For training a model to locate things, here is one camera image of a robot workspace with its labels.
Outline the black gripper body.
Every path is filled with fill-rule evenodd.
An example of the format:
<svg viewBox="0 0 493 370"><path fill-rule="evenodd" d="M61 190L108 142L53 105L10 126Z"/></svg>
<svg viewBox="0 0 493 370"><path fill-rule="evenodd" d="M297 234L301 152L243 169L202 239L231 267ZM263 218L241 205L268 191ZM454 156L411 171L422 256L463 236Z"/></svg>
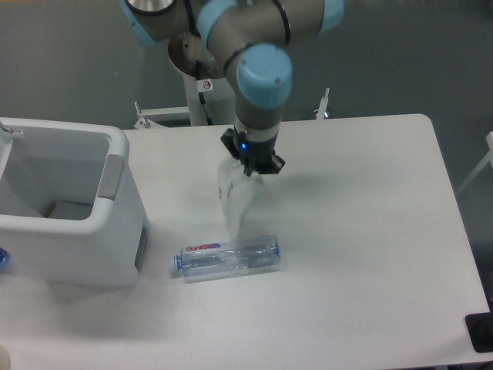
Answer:
<svg viewBox="0 0 493 370"><path fill-rule="evenodd" d="M271 155L276 155L275 143L277 135L272 136L268 140L262 139L261 141L255 141L247 135L246 130L239 131L236 127L233 127L233 129L239 133L245 133L245 143L243 145L244 158L241 160L243 165L247 164L248 159L251 157L259 157L261 161L265 161L270 158Z"/></svg>

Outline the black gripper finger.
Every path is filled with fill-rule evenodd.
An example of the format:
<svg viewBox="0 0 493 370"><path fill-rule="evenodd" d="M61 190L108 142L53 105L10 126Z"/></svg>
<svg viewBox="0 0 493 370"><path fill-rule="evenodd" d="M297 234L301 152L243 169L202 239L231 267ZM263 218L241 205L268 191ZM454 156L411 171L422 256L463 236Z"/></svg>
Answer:
<svg viewBox="0 0 493 370"><path fill-rule="evenodd" d="M235 129L226 129L220 140L234 159L243 160L245 133L239 133Z"/></svg>
<svg viewBox="0 0 493 370"><path fill-rule="evenodd" d="M250 177L253 173L260 175L277 174L285 165L285 160L278 155L271 155L265 161L261 161L259 157L251 157L247 164L244 165L244 174Z"/></svg>

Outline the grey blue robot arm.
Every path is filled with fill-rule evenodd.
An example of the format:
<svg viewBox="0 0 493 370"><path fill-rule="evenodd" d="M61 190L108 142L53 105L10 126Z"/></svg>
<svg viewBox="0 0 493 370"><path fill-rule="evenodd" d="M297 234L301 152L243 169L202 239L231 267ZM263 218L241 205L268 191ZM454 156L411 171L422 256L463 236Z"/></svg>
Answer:
<svg viewBox="0 0 493 370"><path fill-rule="evenodd" d="M190 32L199 37L236 96L233 128L221 137L246 176L279 173L280 122L293 85L285 48L338 26L343 1L123 1L144 45Z"/></svg>

